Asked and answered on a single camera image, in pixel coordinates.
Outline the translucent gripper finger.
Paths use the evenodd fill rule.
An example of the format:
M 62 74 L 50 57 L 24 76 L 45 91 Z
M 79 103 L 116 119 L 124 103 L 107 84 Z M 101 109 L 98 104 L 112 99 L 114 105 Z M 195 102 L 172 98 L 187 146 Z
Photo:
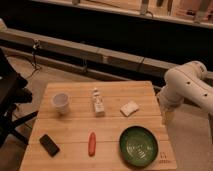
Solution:
M 165 109 L 163 111 L 163 123 L 168 125 L 174 118 L 174 110 L 173 109 Z

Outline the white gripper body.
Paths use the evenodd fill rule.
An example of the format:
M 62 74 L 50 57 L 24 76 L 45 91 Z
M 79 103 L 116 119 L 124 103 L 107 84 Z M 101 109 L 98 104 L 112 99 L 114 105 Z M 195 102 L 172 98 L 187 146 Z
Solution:
M 177 105 L 176 95 L 168 87 L 163 87 L 156 97 L 162 108 L 174 108 Z

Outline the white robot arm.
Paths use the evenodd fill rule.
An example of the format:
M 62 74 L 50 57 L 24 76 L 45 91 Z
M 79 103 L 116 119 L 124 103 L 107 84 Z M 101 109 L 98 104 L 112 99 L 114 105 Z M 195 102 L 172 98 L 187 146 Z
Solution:
M 156 95 L 163 124 L 167 125 L 173 119 L 173 111 L 185 99 L 192 101 L 213 117 L 213 86 L 204 82 L 206 75 L 207 68 L 200 61 L 175 66 L 165 73 L 165 85 Z

